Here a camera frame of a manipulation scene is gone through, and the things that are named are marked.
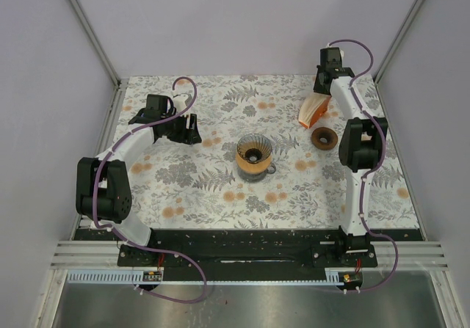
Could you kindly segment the clear ribbed glass dripper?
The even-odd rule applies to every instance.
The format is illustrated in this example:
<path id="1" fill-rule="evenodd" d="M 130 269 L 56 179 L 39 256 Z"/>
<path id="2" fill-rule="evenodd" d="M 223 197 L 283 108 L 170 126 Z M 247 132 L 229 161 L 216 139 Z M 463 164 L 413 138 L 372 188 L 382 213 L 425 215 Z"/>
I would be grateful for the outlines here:
<path id="1" fill-rule="evenodd" d="M 246 134 L 236 145 L 237 166 L 246 172 L 264 171 L 272 163 L 272 145 L 261 134 Z"/>

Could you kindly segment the glass coffee server carafe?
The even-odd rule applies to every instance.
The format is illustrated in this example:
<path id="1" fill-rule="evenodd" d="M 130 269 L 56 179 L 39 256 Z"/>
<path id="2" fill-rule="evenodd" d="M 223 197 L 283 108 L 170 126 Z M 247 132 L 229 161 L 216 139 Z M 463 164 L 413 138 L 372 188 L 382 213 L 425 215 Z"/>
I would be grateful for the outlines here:
<path id="1" fill-rule="evenodd" d="M 263 180 L 267 175 L 274 174 L 276 172 L 276 166 L 271 164 L 264 171 L 258 173 L 246 172 L 242 168 L 237 167 L 237 172 L 242 180 L 255 183 Z"/>

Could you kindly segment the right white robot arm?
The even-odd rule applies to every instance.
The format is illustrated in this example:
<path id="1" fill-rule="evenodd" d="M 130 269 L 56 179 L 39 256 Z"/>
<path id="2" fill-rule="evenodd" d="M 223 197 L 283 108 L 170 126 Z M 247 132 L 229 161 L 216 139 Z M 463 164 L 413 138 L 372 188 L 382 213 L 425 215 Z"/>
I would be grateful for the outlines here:
<path id="1" fill-rule="evenodd" d="M 325 260 L 340 266 L 377 266 L 373 237 L 366 227 L 369 193 L 375 171 L 385 158 L 388 122 L 374 117 L 355 88 L 355 76 L 342 63 L 341 50 L 320 50 L 314 91 L 336 101 L 347 120 L 339 143 L 339 161 L 345 167 L 345 214 L 335 243 L 325 251 Z"/>

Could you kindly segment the paper coffee filter pack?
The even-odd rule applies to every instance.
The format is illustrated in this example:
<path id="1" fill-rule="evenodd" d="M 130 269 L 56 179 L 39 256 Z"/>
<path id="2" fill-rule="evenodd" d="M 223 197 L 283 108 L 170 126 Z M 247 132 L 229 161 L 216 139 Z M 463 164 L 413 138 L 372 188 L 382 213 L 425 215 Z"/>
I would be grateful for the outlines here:
<path id="1" fill-rule="evenodd" d="M 308 96 L 300 107 L 298 122 L 304 128 L 311 128 L 326 111 L 331 96 L 313 92 Z"/>

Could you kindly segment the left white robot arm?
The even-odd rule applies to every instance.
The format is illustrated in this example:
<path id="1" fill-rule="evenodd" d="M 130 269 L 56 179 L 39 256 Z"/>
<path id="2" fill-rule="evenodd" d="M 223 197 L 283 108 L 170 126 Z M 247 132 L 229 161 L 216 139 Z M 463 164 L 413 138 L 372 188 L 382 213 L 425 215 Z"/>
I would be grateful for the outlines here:
<path id="1" fill-rule="evenodd" d="M 148 95 L 145 107 L 129 120 L 124 135 L 104 152 L 81 158 L 77 164 L 76 211 L 98 229 L 116 230 L 136 244 L 134 257 L 144 266 L 157 262 L 159 248 L 151 243 L 151 229 L 132 210 L 129 171 L 143 152 L 165 138 L 196 145 L 202 142 L 198 118 L 188 113 L 194 99 Z"/>

